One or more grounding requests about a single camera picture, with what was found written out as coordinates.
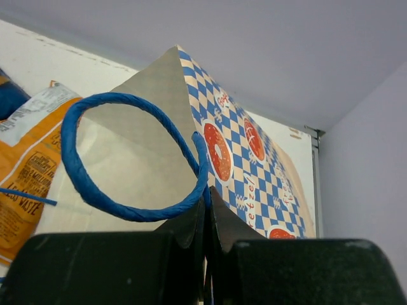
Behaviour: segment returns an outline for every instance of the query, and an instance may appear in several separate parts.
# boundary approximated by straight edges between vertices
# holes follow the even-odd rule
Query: blue package
[[[30,96],[0,69],[0,120],[7,119],[29,99]]]

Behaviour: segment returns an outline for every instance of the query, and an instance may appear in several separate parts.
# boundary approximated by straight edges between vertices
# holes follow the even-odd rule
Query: orange bag
[[[0,122],[0,187],[45,198],[60,162],[60,126],[81,97],[60,83]],[[34,232],[44,203],[0,193],[0,262],[9,265]]]

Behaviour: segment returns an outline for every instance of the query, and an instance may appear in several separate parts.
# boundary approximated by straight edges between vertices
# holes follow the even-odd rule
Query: white surface
[[[315,228],[314,170],[312,167],[311,136],[286,125],[266,119],[258,114],[247,112],[256,123],[276,142],[283,151],[288,152],[303,185],[305,199]]]
[[[2,0],[0,14],[138,69],[180,44],[242,106],[323,130],[407,59],[405,0]]]
[[[124,65],[2,21],[0,21],[0,37],[7,42],[0,44],[0,67],[30,95],[47,87],[51,80],[56,80],[85,97],[94,93],[109,91],[136,73],[135,70]],[[291,131],[288,127],[255,114],[251,115],[281,148],[288,152],[290,156],[293,156],[293,162],[303,181],[307,203],[313,208],[314,187],[312,185],[312,158],[310,157],[311,144],[309,136],[301,133],[301,140],[294,139],[290,137]],[[91,130],[89,132],[88,139],[95,139],[95,134]],[[106,140],[109,138],[109,132],[107,130],[99,132],[100,137]],[[130,147],[129,143],[124,142],[123,140],[124,146]],[[89,143],[85,144],[83,146],[79,145],[79,153],[84,158],[89,158],[89,156],[86,156],[86,147]],[[112,158],[115,158],[115,154],[118,153],[118,151],[112,150]],[[85,205],[80,208],[85,211],[88,206]],[[46,206],[45,214],[50,209],[52,207]],[[39,227],[42,232],[46,231],[47,223],[49,223],[49,219],[41,219]],[[83,228],[84,225],[84,222],[78,221],[77,230]],[[99,225],[93,223],[90,230],[96,231],[100,229]],[[0,275],[5,272],[5,269],[2,270],[1,268],[0,266]]]
[[[407,62],[321,140],[326,237],[367,238],[407,292]]]

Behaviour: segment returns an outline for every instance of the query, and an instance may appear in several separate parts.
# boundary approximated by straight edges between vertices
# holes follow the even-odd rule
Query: blue rope
[[[0,193],[4,193],[4,194],[12,194],[12,195],[17,195],[17,196],[21,196],[21,197],[26,197],[32,200],[37,200],[39,202],[43,202],[43,203],[47,203],[49,205],[57,205],[57,202],[55,200],[51,200],[51,199],[46,199],[46,198],[42,198],[42,197],[38,197],[35,195],[31,195],[31,194],[26,194],[20,191],[17,191],[16,189],[4,189],[2,187],[0,187]]]
[[[177,142],[181,152],[198,178],[196,186],[192,192],[185,197],[185,199],[176,205],[163,208],[161,210],[148,210],[127,207],[125,205],[116,203],[98,189],[98,187],[89,177],[89,174],[86,172],[76,150],[76,134],[78,120],[81,115],[89,108],[106,103],[126,104],[138,107],[141,110],[153,115],[165,127],[168,133]],[[207,187],[208,160],[206,145],[202,136],[197,132],[192,135],[192,140],[198,151],[199,164],[195,161],[192,152],[188,148],[185,140],[175,125],[157,106],[153,105],[147,100],[144,100],[143,98],[136,97],[131,94],[113,92],[101,93],[84,98],[83,100],[73,104],[67,111],[61,127],[62,162],[64,163],[66,172],[69,178],[72,180],[75,189],[81,195],[83,200],[89,205],[125,220],[153,222],[163,219],[170,219],[180,215],[191,208],[202,195],[207,207],[210,205],[210,194],[209,188]]]

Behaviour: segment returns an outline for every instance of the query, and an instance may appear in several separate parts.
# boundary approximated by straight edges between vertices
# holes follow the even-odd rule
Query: orange packet
[[[52,81],[0,121],[0,187],[45,198],[60,163],[60,127],[81,97]],[[0,262],[9,265],[34,232],[44,203],[0,193]]]

